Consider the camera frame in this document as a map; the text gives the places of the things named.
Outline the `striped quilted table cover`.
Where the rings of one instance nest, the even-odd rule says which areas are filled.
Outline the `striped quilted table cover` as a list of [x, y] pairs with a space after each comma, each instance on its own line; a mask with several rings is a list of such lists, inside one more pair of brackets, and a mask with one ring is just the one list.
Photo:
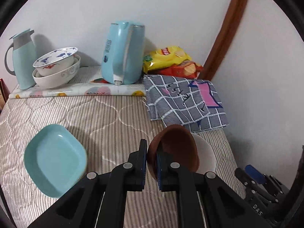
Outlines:
[[[151, 121], [144, 97], [70, 96], [8, 99], [1, 111], [1, 187], [17, 227], [28, 227], [56, 199], [44, 195], [24, 166], [24, 151], [45, 126], [59, 124], [78, 139], [87, 151], [87, 171], [99, 174], [126, 162], [140, 139], [148, 143], [164, 129], [161, 120]], [[234, 176], [237, 168], [222, 128], [200, 132], [211, 146], [215, 173], [241, 198], [243, 185]], [[143, 192], [127, 195], [124, 227], [178, 227], [175, 194], [162, 193], [147, 172]]]

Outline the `red chips bag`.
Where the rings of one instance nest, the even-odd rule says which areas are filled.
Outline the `red chips bag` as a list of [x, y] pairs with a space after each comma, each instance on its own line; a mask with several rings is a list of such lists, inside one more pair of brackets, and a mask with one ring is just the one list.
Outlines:
[[194, 61], [183, 61], [181, 64], [173, 64], [170, 67], [152, 70], [150, 75], [164, 75], [187, 79], [196, 79], [203, 71], [203, 67]]

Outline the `grey checkered folded cloth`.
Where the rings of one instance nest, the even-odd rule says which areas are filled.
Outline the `grey checkered folded cloth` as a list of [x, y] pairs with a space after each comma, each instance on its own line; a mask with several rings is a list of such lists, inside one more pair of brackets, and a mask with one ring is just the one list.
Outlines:
[[151, 120], [165, 127], [182, 125], [192, 133], [227, 126], [228, 118], [214, 85], [207, 80], [145, 75], [146, 106]]

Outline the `large white ceramic bowl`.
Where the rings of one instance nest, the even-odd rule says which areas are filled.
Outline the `large white ceramic bowl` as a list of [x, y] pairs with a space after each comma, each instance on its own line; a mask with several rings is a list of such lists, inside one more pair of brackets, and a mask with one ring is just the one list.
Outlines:
[[205, 174], [208, 171], [215, 172], [216, 158], [211, 145], [202, 137], [192, 133], [197, 147], [197, 154], [199, 158], [199, 167], [197, 173]]

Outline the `rolled floral plastic sheet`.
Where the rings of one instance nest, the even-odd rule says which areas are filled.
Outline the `rolled floral plastic sheet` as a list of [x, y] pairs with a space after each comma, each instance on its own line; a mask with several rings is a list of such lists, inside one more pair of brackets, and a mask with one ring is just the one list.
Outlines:
[[10, 99], [67, 97], [67, 96], [145, 96], [143, 84], [113, 85], [108, 83], [73, 83], [54, 89], [34, 86], [27, 90], [15, 89], [9, 94]]

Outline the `brown cardboard boxes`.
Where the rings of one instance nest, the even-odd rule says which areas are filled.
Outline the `brown cardboard boxes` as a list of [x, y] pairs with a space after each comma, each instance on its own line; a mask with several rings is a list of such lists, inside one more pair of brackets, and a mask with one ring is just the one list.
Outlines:
[[6, 102], [7, 102], [7, 99], [8, 99], [6, 86], [5, 86], [4, 81], [3, 81], [2, 78], [1, 78], [1, 83], [0, 83], [0, 89], [1, 89], [1, 92], [0, 92], [0, 95], [1, 95], [0, 96], [0, 111], [2, 111]]

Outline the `brown wooden door frame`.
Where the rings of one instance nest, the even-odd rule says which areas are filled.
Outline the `brown wooden door frame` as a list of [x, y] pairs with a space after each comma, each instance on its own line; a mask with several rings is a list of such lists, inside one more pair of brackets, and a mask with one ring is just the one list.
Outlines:
[[248, 0], [231, 0], [219, 34], [203, 66], [200, 79], [212, 80], [237, 33]]

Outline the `brown clay saucer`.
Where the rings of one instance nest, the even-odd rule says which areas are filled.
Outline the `brown clay saucer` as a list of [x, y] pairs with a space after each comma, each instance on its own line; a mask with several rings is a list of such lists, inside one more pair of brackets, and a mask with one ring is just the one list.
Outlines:
[[147, 165], [151, 176], [157, 178], [156, 153], [159, 144], [163, 151], [171, 154], [175, 162], [196, 172], [199, 167], [197, 146], [193, 135], [181, 125], [170, 125], [151, 141], [147, 152]]

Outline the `white bowl with grey swirls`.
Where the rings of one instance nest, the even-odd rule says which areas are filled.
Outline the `white bowl with grey swirls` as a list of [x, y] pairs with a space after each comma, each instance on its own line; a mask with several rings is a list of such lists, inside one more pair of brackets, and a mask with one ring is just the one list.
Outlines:
[[37, 86], [44, 89], [53, 89], [64, 84], [67, 84], [73, 77], [76, 76], [80, 69], [81, 57], [76, 55], [74, 57], [74, 63], [72, 66], [62, 70], [60, 72], [51, 74], [49, 76], [41, 76], [37, 70], [32, 72], [33, 79]]

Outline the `light blue electric kettle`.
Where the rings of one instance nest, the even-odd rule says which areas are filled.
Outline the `light blue electric kettle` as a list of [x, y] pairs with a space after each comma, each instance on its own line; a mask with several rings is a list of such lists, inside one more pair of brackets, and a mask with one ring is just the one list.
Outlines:
[[116, 86], [136, 83], [142, 75], [144, 48], [143, 24], [111, 23], [101, 62], [103, 79]]

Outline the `yellow chips bag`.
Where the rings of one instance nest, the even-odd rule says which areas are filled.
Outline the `yellow chips bag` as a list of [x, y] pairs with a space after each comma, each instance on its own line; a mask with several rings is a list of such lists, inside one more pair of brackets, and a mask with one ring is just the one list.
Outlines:
[[160, 70], [179, 65], [183, 61], [191, 61], [192, 58], [179, 46], [169, 46], [152, 51], [143, 58], [143, 72]]

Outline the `light blue thermos jug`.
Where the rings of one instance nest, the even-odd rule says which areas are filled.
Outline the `light blue thermos jug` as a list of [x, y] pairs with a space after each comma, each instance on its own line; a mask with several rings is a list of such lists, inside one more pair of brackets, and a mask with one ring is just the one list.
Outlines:
[[[10, 40], [12, 39], [13, 42], [4, 57], [4, 65], [7, 72], [17, 78], [21, 90], [29, 89], [36, 84], [32, 76], [32, 72], [35, 69], [33, 63], [37, 59], [36, 48], [31, 39], [31, 35], [34, 32], [34, 30], [29, 28], [12, 36]], [[12, 48], [13, 70], [10, 70], [7, 64], [7, 54], [10, 48]]]

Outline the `white bowl with blue pattern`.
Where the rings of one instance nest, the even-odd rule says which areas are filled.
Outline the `white bowl with blue pattern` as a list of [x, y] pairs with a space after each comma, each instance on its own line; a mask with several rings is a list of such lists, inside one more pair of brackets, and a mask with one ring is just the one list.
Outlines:
[[49, 76], [71, 67], [76, 52], [78, 52], [77, 47], [56, 49], [38, 58], [32, 66], [41, 76]]

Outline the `light blue square plate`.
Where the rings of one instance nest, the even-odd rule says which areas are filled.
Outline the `light blue square plate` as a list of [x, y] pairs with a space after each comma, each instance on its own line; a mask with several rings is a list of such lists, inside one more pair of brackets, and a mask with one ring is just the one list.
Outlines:
[[43, 194], [60, 198], [85, 174], [87, 152], [65, 127], [51, 124], [28, 143], [24, 165]]

